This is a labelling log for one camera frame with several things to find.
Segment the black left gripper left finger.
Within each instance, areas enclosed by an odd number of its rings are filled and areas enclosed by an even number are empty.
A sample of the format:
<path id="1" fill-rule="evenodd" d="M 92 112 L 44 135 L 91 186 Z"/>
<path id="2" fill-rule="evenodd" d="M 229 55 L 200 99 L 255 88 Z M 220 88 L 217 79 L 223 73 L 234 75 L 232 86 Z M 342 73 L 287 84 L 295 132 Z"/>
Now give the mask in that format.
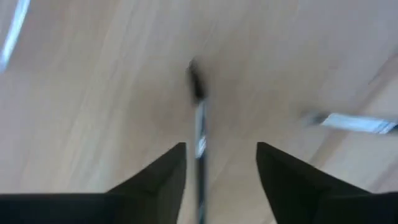
<path id="1" fill-rule="evenodd" d="M 103 193 L 2 194 L 1 223 L 176 223 L 186 153 L 180 142 Z"/>

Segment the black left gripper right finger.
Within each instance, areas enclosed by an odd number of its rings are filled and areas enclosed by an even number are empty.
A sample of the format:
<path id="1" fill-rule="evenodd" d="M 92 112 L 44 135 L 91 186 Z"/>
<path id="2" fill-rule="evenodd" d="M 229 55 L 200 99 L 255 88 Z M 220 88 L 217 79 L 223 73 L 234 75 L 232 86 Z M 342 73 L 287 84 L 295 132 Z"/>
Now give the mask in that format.
<path id="1" fill-rule="evenodd" d="M 397 192 L 371 193 L 266 142 L 256 164 L 277 223 L 397 223 Z"/>

